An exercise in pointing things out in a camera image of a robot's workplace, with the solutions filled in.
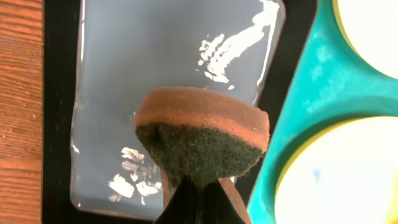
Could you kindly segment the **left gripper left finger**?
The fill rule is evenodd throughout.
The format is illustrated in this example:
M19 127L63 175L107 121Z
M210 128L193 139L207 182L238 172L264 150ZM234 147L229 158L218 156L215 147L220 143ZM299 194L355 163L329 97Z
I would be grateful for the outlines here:
M153 224L204 224L203 190L184 177L169 204Z

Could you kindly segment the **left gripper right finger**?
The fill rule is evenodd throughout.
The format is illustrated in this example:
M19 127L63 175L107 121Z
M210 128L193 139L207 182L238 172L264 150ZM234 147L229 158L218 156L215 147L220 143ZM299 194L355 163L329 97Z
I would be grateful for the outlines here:
M203 191L204 224L245 224L217 180Z

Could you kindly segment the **green scrub sponge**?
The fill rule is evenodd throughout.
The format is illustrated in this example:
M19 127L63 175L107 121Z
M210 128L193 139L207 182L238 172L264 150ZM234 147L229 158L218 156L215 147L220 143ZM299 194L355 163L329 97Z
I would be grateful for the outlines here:
M135 129L160 167L164 209L184 177L202 190L218 180L239 216L251 221L231 178L246 173L267 151L265 111L217 91L162 87L146 96Z

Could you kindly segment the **yellow-green plate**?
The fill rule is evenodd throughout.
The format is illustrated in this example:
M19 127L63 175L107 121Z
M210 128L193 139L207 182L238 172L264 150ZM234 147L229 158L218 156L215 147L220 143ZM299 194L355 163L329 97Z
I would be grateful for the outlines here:
M333 0L348 45L377 71L397 78L397 0Z
M275 190L277 224L397 223L397 118L330 126L291 155Z

